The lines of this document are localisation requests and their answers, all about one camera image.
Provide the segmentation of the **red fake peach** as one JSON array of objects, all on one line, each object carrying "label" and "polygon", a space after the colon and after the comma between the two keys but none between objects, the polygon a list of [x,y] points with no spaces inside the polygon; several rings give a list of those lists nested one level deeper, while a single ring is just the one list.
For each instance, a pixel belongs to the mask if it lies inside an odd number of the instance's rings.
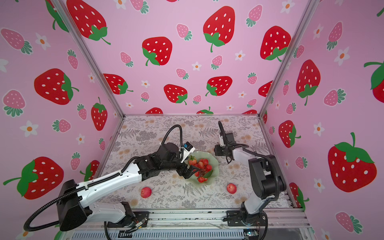
[{"label": "red fake peach", "polygon": [[144,187],[141,189],[141,197],[143,199],[149,198],[152,195],[152,189],[149,187]]}]

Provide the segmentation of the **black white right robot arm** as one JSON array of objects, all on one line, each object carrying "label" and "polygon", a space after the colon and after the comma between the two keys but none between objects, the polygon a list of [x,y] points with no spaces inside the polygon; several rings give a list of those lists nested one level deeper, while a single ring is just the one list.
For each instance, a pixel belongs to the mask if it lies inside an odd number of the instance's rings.
[{"label": "black white right robot arm", "polygon": [[281,192],[287,189],[276,157],[261,155],[248,149],[249,146],[236,143],[233,133],[220,130],[220,143],[215,145],[215,155],[225,157],[228,164],[241,162],[249,166],[251,185],[254,193],[241,204],[239,211],[227,212],[223,219],[229,226],[242,223],[251,226],[256,223],[266,223],[267,216],[263,212],[270,203],[277,201]]}]

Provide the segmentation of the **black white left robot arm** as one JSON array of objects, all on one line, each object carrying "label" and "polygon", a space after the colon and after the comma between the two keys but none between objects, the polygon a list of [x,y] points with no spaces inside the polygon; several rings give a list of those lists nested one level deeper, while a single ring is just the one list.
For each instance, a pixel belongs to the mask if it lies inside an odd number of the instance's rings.
[{"label": "black white left robot arm", "polygon": [[149,155],[134,157],[122,170],[97,179],[76,183],[65,182],[61,200],[57,203],[59,226],[62,232],[74,230],[87,222],[110,222],[123,225],[134,218],[127,204],[102,205],[99,199],[128,185],[156,177],[161,171],[175,170],[184,179],[192,177],[196,167],[189,167],[185,160],[195,151],[189,142],[181,148],[173,143],[162,144]]}]

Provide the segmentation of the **fake strawberry bunch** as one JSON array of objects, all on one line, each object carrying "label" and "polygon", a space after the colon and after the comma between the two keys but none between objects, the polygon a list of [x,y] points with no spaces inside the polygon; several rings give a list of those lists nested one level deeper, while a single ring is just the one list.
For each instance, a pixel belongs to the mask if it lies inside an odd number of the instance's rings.
[{"label": "fake strawberry bunch", "polygon": [[213,167],[210,164],[210,161],[205,158],[197,159],[194,156],[191,156],[188,164],[190,166],[199,167],[200,170],[200,176],[197,178],[197,181],[202,184],[208,180],[213,174]]}]

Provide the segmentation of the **red yellow fake apple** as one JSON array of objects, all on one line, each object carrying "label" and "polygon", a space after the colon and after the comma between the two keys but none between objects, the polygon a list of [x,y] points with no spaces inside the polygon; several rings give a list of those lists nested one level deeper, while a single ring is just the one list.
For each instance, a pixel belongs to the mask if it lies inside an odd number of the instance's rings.
[{"label": "red yellow fake apple", "polygon": [[227,185],[227,191],[229,194],[235,194],[237,192],[237,186],[235,184],[229,183]]}]

